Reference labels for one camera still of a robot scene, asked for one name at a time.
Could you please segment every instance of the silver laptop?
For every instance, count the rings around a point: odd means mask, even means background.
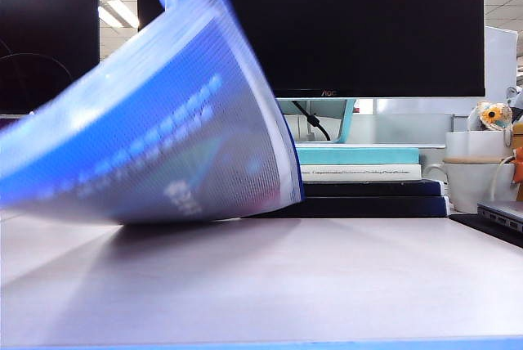
[[[486,201],[477,205],[477,213],[523,233],[523,201]]]

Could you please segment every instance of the stuffed toy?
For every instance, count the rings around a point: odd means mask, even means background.
[[[480,101],[468,116],[469,131],[512,130],[512,110],[505,103]]]

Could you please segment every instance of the white desk surface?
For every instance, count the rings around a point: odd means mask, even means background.
[[[523,334],[523,249],[446,218],[1,231],[3,346]]]

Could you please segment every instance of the stack of books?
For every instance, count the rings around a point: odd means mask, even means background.
[[[417,148],[297,146],[306,199],[265,218],[438,218],[442,182],[423,180]]]
[[[298,145],[304,182],[419,181],[419,150],[407,146]]]

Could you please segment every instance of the white mug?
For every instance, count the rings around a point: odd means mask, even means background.
[[[498,164],[429,164],[425,176],[434,168],[445,173],[449,197],[461,213],[477,213],[477,204],[490,200],[489,189]],[[494,186],[495,200],[516,201],[519,184],[512,183],[514,164],[503,164]]]
[[[483,156],[507,158],[512,155],[509,131],[448,132],[445,156]]]

